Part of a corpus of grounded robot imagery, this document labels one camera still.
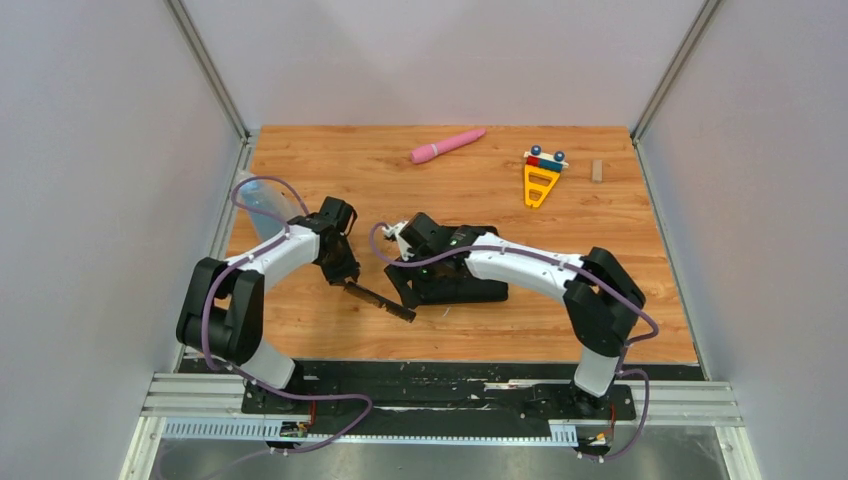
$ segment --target yellow plastic triangle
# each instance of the yellow plastic triangle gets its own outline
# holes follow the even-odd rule
[[[550,183],[547,185],[541,185],[539,183],[532,182],[530,180],[530,175],[550,180]],[[533,165],[524,165],[524,205],[532,208],[539,208],[542,202],[545,201],[548,193],[550,193],[551,189],[554,188],[554,185],[556,185],[557,180],[559,180],[559,173],[557,172],[534,167]],[[538,193],[539,198],[537,200],[531,200],[530,192]]]

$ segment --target yellow toy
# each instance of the yellow toy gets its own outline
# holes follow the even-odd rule
[[[564,168],[568,168],[565,153],[562,150],[553,155],[542,153],[542,147],[533,145],[529,152],[524,152],[527,162],[524,164],[524,204],[531,208],[539,208],[559,180]],[[534,177],[547,181],[540,183]]]

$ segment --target wooden table surface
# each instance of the wooden table surface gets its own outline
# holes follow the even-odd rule
[[[477,142],[423,165],[413,148],[471,127],[266,127],[251,170],[291,183],[311,210],[325,196],[359,213],[350,240],[362,264],[359,283],[388,298],[397,292],[368,246],[368,230],[425,212],[443,225],[495,225],[502,237],[561,253],[611,251],[647,295],[660,336],[635,346],[630,362],[696,361],[689,329],[625,128],[490,127]],[[523,202],[523,153],[531,145],[566,152],[570,168],[538,210]],[[593,159],[604,181],[591,182]],[[229,255],[257,244],[239,212]],[[391,257],[393,243],[379,241]],[[330,287],[305,266],[265,297],[265,336],[298,358],[577,361],[565,309],[541,294],[510,286],[509,300],[421,306],[411,324]],[[648,331],[639,322],[631,335]]]

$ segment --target cable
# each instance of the cable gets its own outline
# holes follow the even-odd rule
[[[642,370],[641,368],[633,368],[633,369],[630,369],[630,370],[625,370],[623,372],[619,372],[616,376],[618,378],[622,378],[622,377],[627,377],[627,376],[630,376],[630,375],[639,375],[645,381],[645,402],[642,405],[642,417],[639,419],[639,425],[636,427],[636,433],[633,434],[633,438],[631,438],[630,441],[627,442],[627,445],[625,445],[624,448],[622,448],[621,450],[619,450],[615,453],[611,453],[611,454],[608,454],[608,455],[589,455],[589,454],[578,453],[577,454],[578,458],[586,457],[590,460],[595,460],[595,461],[600,462],[600,463],[610,461],[610,460],[615,460],[617,458],[621,458],[622,456],[624,456],[624,454],[626,454],[628,451],[630,451],[631,448],[633,448],[633,445],[636,444],[636,440],[638,440],[639,437],[642,436],[642,430],[644,430],[645,422],[648,420],[648,403],[650,403],[650,399],[651,399],[651,382],[648,379],[648,374],[645,373],[645,371]]]
[[[631,312],[638,315],[640,318],[645,320],[645,322],[648,325],[651,326],[651,331],[649,333],[645,333],[643,335],[638,335],[636,337],[631,338],[627,342],[625,342],[624,348],[622,348],[622,355],[621,355],[621,358],[619,360],[619,366],[624,361],[624,355],[627,353],[627,350],[631,345],[633,345],[634,343],[637,343],[637,342],[648,340],[650,338],[654,338],[657,335],[659,335],[659,333],[660,333],[659,325],[657,325],[657,322],[654,321],[654,319],[651,318],[650,315],[645,313],[645,311],[642,310],[641,308],[637,307],[633,302],[628,300],[624,295],[618,293],[609,284],[607,284],[606,282],[604,282],[603,280],[601,280],[600,278],[595,276],[595,274],[593,274],[592,272],[590,272],[590,271],[588,271],[584,268],[580,268],[580,267],[577,267],[575,265],[571,265],[569,263],[560,263],[560,261],[556,258],[552,258],[552,257],[549,257],[545,254],[534,252],[532,250],[527,250],[527,249],[524,249],[524,248],[517,248],[517,247],[501,247],[501,246],[497,246],[497,245],[470,245],[470,246],[467,246],[467,247],[454,248],[453,250],[448,250],[447,252],[440,253],[436,256],[433,256],[433,257],[430,257],[430,258],[427,258],[427,259],[424,259],[424,260],[419,260],[419,261],[416,261],[416,262],[398,262],[398,261],[392,260],[391,258],[383,255],[383,252],[381,252],[380,249],[377,248],[377,242],[374,240],[374,233],[377,231],[377,229],[380,228],[380,227],[388,227],[388,226],[389,225],[385,222],[375,223],[374,226],[371,227],[371,232],[368,234],[368,240],[371,244],[371,250],[374,252],[374,255],[377,255],[377,258],[388,263],[389,265],[394,265],[396,267],[402,267],[402,268],[423,267],[425,265],[430,265],[431,263],[436,263],[439,260],[442,260],[442,259],[445,259],[445,258],[448,258],[448,257],[452,257],[452,256],[454,256],[458,253],[464,253],[464,252],[477,252],[477,251],[506,252],[506,253],[515,253],[517,255],[523,255],[525,257],[530,257],[530,258],[533,258],[535,260],[540,260],[540,261],[543,261],[543,262],[548,262],[554,267],[558,267],[558,268],[563,267],[566,270],[571,270],[572,272],[577,273],[578,275],[580,275],[580,276],[588,279],[589,281],[593,282],[595,285],[597,285],[603,291],[610,294],[613,298],[615,298],[616,300],[621,302],[625,307],[627,307],[628,310],[630,310]]]
[[[631,370],[621,371],[621,366],[624,364],[624,357],[627,355],[627,352],[628,352],[631,345],[633,345],[634,343],[637,343],[637,342],[641,342],[641,341],[644,341],[644,340],[654,338],[657,335],[659,335],[660,327],[659,327],[659,325],[657,325],[657,322],[654,321],[653,318],[651,318],[650,315],[645,313],[644,310],[642,310],[641,308],[636,306],[633,302],[631,302],[626,297],[624,297],[624,295],[618,293],[609,284],[607,284],[606,282],[604,282],[603,280],[601,280],[600,278],[595,276],[592,272],[590,272],[586,269],[577,267],[575,265],[568,264],[568,263],[560,263],[560,261],[558,259],[549,257],[549,256],[542,254],[542,253],[534,252],[532,250],[527,250],[527,249],[524,249],[524,248],[501,247],[501,246],[497,246],[497,245],[470,245],[470,246],[467,246],[467,247],[459,247],[459,248],[455,248],[453,250],[448,250],[447,252],[440,253],[436,256],[433,256],[433,257],[430,257],[430,258],[427,258],[427,259],[424,259],[424,260],[419,260],[419,261],[416,261],[416,262],[395,261],[395,260],[392,260],[391,258],[383,255],[383,252],[381,252],[380,249],[377,248],[377,242],[374,240],[374,233],[380,227],[388,227],[388,224],[386,224],[385,222],[375,223],[374,226],[371,227],[371,232],[368,234],[368,240],[369,240],[369,243],[371,244],[371,250],[374,252],[374,254],[377,255],[377,257],[380,260],[388,263],[389,265],[394,265],[396,267],[402,267],[402,268],[423,267],[425,265],[429,265],[431,263],[438,262],[442,259],[451,257],[451,256],[456,255],[458,253],[474,252],[474,251],[514,253],[514,254],[517,254],[517,255],[523,255],[525,257],[530,257],[530,258],[540,260],[540,261],[543,261],[543,262],[548,262],[552,266],[555,266],[555,267],[564,267],[568,270],[571,270],[572,272],[577,273],[578,275],[583,276],[584,278],[593,282],[595,285],[597,285],[603,291],[610,294],[613,298],[615,298],[616,300],[621,302],[625,307],[627,307],[628,310],[630,310],[631,312],[635,313],[640,318],[645,320],[645,322],[648,325],[651,326],[651,331],[649,333],[645,333],[643,335],[638,335],[636,337],[633,337],[633,338],[629,339],[628,341],[626,341],[624,343],[624,346],[621,349],[621,355],[620,355],[619,360],[618,360],[618,365],[616,365],[616,368],[615,368],[615,371],[618,372],[616,374],[616,376],[619,377],[619,378],[626,377],[628,375],[636,374],[636,375],[641,375],[642,378],[645,379],[645,405],[644,405],[644,407],[642,407],[642,418],[639,420],[639,427],[636,429],[636,434],[633,436],[633,438],[630,440],[630,442],[628,442],[627,445],[625,445],[624,448],[622,448],[620,451],[618,451],[618,452],[616,452],[612,455],[606,455],[606,456],[586,455],[586,456],[589,457],[589,458],[594,457],[594,459],[596,459],[600,462],[603,462],[604,460],[615,460],[616,458],[619,458],[622,455],[624,455],[625,453],[627,453],[627,451],[630,450],[633,447],[633,444],[636,442],[636,439],[638,439],[641,436],[642,429],[645,426],[645,421],[647,421],[647,419],[648,419],[650,380],[648,379],[648,374],[645,373],[644,370],[634,368],[634,369],[631,369]]]
[[[273,177],[273,176],[269,176],[269,175],[257,175],[257,176],[247,178],[247,179],[242,180],[241,182],[237,183],[236,186],[233,187],[232,192],[230,192],[230,201],[232,201],[235,206],[237,206],[237,207],[239,207],[243,210],[246,210],[248,212],[257,213],[257,214],[264,215],[266,217],[272,218],[272,219],[280,222],[283,225],[283,231],[278,233],[276,236],[274,236],[270,240],[268,240],[264,244],[264,246],[261,246],[255,252],[253,252],[252,257],[263,255],[263,254],[267,253],[268,251],[270,251],[271,249],[276,248],[279,245],[281,245],[283,242],[286,241],[286,239],[288,239],[289,231],[290,231],[289,224],[286,221],[286,219],[282,218],[281,216],[277,215],[276,213],[270,212],[270,211],[267,211],[267,210],[263,210],[261,208],[252,207],[250,205],[245,205],[244,203],[242,203],[238,200],[239,190],[241,190],[241,188],[245,184],[247,184],[249,182],[256,181],[256,180],[269,180],[269,181],[272,181],[272,182],[279,183],[280,185],[283,185],[284,187],[286,187],[292,193],[294,198],[300,204],[300,208],[303,210],[304,215],[309,215],[309,209],[306,207],[306,204],[303,202],[303,199],[300,197],[300,195],[298,195],[298,193],[294,189],[294,187],[289,185],[288,182],[286,182],[285,180],[283,180],[281,178],[277,178],[277,177]],[[215,301],[215,292],[218,291],[218,287],[221,286],[221,283],[223,283],[224,279],[227,278],[227,275],[229,275],[233,270],[239,268],[240,266],[242,266],[245,263],[247,263],[248,261],[250,261],[250,259],[252,257],[244,257],[244,258],[241,258],[241,259],[233,262],[232,264],[228,265],[227,268],[224,269],[224,271],[222,271],[217,277],[215,277],[215,280],[212,282],[212,285],[209,287],[209,293],[206,295],[206,301],[203,304],[203,314],[202,314],[201,323],[200,323],[200,343],[201,343],[201,348],[203,350],[203,358],[206,361],[206,365],[212,370],[218,371],[218,370],[221,369],[221,367],[217,363],[215,363],[215,361],[213,360],[212,351],[209,348],[209,316],[210,316],[210,313],[212,311],[212,304]],[[236,373],[238,373],[239,375],[241,375],[242,377],[244,377],[245,379],[247,379],[249,382],[253,383],[254,385],[258,385],[261,388],[267,390],[268,392],[270,392],[274,395],[277,395],[279,397],[286,398],[286,399],[289,399],[289,400],[298,400],[298,401],[307,401],[307,402],[309,402],[309,401],[313,401],[313,402],[319,401],[320,402],[320,401],[338,401],[338,400],[362,400],[366,403],[366,407],[365,407],[365,410],[363,410],[362,413],[360,413],[359,416],[356,417],[352,422],[350,422],[346,427],[342,428],[335,435],[331,436],[330,438],[327,438],[326,440],[322,440],[320,442],[314,443],[312,445],[309,445],[309,446],[303,447],[303,448],[296,448],[296,449],[292,449],[292,448],[284,448],[284,449],[271,448],[271,449],[259,450],[259,451],[250,453],[248,455],[245,455],[241,458],[238,458],[238,459],[234,460],[233,462],[229,463],[228,465],[225,465],[225,466],[219,468],[218,470],[215,470],[214,472],[212,472],[212,473],[210,473],[210,474],[208,474],[208,475],[206,475],[206,476],[204,476],[204,477],[202,477],[198,480],[209,480],[210,478],[216,477],[216,476],[220,475],[221,473],[225,472],[226,470],[229,470],[230,468],[232,468],[232,467],[234,467],[234,466],[236,466],[236,465],[238,465],[242,462],[245,462],[247,460],[250,460],[250,459],[262,456],[262,455],[273,454],[273,453],[282,453],[283,455],[287,456],[287,455],[295,454],[295,453],[314,452],[315,450],[326,447],[327,445],[335,442],[336,440],[339,439],[339,437],[341,437],[342,435],[349,432],[351,429],[353,429],[355,426],[357,426],[369,413],[371,413],[371,409],[374,407],[374,402],[372,402],[371,398],[368,397],[367,395],[363,395],[363,394],[359,394],[359,393],[347,393],[347,394],[341,394],[341,395],[298,395],[298,394],[284,392],[282,390],[276,389],[276,388],[272,387],[271,385],[268,385],[267,383],[255,378],[252,375],[248,374],[247,372],[241,370],[240,368],[238,368],[235,365],[228,364],[227,369],[235,371]],[[161,474],[161,465],[160,465],[161,459],[167,453],[168,453],[167,451],[161,452],[160,455],[157,455],[157,458],[156,458],[156,463],[154,465],[154,472],[156,474],[157,479],[159,479],[159,480],[163,480],[163,477],[162,477],[162,474]]]

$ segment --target small wooden block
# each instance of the small wooden block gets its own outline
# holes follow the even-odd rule
[[[604,176],[603,160],[592,160],[592,183],[601,183]]]

